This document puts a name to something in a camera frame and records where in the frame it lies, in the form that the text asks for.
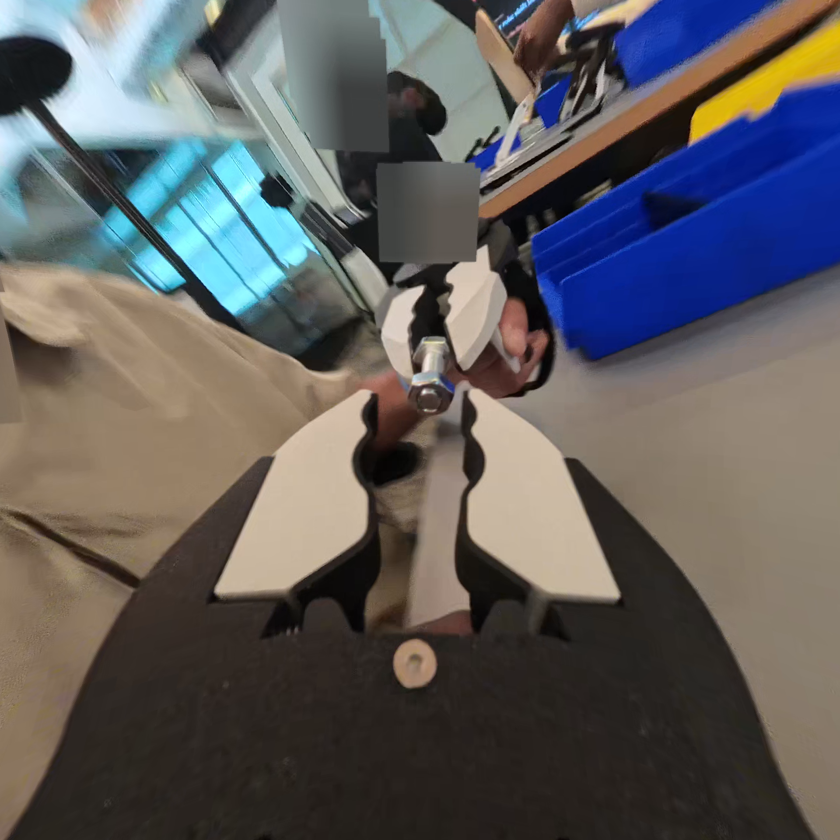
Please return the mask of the black floor lamp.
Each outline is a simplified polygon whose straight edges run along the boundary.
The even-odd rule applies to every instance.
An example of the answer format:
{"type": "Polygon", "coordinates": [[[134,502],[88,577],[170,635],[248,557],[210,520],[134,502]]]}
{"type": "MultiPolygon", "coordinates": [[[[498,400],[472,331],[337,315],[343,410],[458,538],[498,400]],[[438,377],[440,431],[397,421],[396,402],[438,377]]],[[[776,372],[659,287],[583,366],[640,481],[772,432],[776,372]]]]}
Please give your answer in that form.
{"type": "Polygon", "coordinates": [[[2,116],[27,112],[34,117],[69,155],[77,168],[101,193],[111,199],[150,246],[184,280],[187,295],[212,320],[239,333],[246,333],[242,323],[215,298],[195,272],[186,264],[151,222],[97,166],[59,123],[47,107],[47,101],[59,94],[73,70],[70,53],[57,43],[30,35],[4,37],[1,40],[1,111],[2,116]]]}

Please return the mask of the blue plastic bin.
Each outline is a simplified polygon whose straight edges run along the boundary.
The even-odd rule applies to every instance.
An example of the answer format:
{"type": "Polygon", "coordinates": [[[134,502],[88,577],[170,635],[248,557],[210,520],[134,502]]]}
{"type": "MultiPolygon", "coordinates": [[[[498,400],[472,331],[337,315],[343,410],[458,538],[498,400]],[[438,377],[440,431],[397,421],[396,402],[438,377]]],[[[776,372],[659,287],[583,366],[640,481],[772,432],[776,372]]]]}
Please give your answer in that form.
{"type": "Polygon", "coordinates": [[[629,88],[678,67],[760,14],[772,1],[659,1],[614,38],[629,88]]]}

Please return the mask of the yellow plastic bin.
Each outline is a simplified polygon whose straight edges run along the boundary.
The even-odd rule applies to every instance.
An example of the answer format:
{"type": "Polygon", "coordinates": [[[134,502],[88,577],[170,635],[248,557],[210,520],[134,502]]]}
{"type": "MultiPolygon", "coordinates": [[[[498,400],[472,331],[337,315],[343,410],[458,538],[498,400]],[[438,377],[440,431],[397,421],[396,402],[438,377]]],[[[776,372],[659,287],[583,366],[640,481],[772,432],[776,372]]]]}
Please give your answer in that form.
{"type": "Polygon", "coordinates": [[[834,21],[701,104],[690,123],[688,144],[737,119],[758,118],[787,91],[838,81],[839,22],[834,21]]]}

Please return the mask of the person's left hand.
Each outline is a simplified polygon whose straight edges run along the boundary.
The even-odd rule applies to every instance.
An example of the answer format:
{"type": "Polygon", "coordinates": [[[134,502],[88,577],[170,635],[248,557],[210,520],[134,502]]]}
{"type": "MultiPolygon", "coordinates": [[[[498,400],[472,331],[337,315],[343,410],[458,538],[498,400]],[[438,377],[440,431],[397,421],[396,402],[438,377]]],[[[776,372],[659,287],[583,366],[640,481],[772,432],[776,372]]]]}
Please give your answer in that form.
{"type": "Polygon", "coordinates": [[[488,345],[476,363],[462,371],[452,370],[456,385],[465,385],[500,400],[519,394],[539,372],[549,346],[544,329],[531,331],[526,305],[509,298],[498,323],[504,353],[488,345]]]}

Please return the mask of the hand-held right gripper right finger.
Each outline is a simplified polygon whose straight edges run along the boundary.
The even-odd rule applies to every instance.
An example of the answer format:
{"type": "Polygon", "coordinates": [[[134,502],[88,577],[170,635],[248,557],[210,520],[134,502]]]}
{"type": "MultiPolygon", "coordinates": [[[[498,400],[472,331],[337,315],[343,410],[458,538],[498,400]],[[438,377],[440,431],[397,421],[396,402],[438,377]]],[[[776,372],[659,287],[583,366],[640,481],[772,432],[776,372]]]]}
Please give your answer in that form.
{"type": "Polygon", "coordinates": [[[544,619],[555,603],[618,606],[622,594],[561,451],[480,390],[465,394],[468,485],[456,573],[482,613],[499,601],[544,619]]]}

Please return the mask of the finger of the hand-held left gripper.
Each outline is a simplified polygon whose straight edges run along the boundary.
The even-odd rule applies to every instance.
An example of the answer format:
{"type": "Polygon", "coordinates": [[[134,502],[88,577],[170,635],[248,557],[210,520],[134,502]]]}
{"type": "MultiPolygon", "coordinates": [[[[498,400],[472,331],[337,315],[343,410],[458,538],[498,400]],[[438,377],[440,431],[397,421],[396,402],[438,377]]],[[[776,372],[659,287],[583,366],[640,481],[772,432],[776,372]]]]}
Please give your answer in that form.
{"type": "Polygon", "coordinates": [[[381,344],[391,367],[400,376],[414,374],[411,328],[423,290],[419,270],[399,269],[395,283],[380,301],[381,344]]]}
{"type": "Polygon", "coordinates": [[[504,353],[498,323],[508,294],[489,256],[456,264],[444,283],[444,329],[452,357],[448,372],[472,367],[488,345],[504,353]]]}

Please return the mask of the steel hex bolt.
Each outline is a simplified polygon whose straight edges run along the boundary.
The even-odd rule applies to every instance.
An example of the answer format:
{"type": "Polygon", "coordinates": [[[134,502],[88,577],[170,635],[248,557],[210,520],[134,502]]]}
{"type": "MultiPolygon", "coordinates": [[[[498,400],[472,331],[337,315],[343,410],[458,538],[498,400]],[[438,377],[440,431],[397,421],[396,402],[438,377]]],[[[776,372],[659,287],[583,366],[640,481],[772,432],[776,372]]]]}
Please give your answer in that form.
{"type": "Polygon", "coordinates": [[[445,378],[450,366],[450,347],[446,337],[422,339],[414,351],[413,365],[415,378],[445,378]]]}

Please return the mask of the blue bin with black divider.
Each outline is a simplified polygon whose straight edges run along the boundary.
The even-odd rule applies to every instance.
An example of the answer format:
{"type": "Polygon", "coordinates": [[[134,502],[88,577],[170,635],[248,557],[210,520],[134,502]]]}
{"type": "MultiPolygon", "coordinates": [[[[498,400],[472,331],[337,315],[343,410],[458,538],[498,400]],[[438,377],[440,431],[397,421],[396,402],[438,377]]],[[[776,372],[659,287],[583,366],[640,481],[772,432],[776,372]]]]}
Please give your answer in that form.
{"type": "Polygon", "coordinates": [[[596,361],[839,260],[838,83],[785,92],[532,240],[564,346],[596,361]]]}

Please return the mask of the wooden rear table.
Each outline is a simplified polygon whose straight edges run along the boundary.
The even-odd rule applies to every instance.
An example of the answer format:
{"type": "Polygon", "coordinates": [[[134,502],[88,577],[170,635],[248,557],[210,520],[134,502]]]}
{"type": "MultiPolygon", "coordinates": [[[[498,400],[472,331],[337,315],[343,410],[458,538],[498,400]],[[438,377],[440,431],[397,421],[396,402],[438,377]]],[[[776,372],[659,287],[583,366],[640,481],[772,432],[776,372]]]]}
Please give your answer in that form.
{"type": "Polygon", "coordinates": [[[780,2],[698,56],[648,84],[624,93],[574,138],[486,194],[481,217],[497,217],[525,202],[620,140],[739,70],[752,59],[838,8],[838,1],[780,2]]]}

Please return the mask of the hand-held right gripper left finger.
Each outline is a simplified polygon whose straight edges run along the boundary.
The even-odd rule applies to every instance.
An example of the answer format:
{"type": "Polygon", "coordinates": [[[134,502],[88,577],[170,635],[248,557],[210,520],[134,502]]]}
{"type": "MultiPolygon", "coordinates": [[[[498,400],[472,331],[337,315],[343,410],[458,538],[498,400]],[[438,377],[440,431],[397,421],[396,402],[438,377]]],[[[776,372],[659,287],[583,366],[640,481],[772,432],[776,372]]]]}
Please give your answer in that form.
{"type": "Polygon", "coordinates": [[[329,598],[364,617],[381,568],[379,527],[365,452],[377,398],[357,391],[276,451],[213,595],[273,601],[301,615],[329,598]]]}

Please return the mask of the steel hex nut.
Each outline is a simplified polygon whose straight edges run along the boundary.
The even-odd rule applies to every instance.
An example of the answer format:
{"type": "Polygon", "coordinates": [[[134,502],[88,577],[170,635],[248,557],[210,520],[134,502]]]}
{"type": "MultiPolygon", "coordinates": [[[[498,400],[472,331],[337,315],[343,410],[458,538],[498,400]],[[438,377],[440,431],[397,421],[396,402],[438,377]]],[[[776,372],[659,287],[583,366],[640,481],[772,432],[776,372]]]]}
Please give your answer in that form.
{"type": "Polygon", "coordinates": [[[422,417],[445,413],[454,396],[455,385],[444,375],[433,371],[416,373],[407,392],[409,404],[422,417]]]}

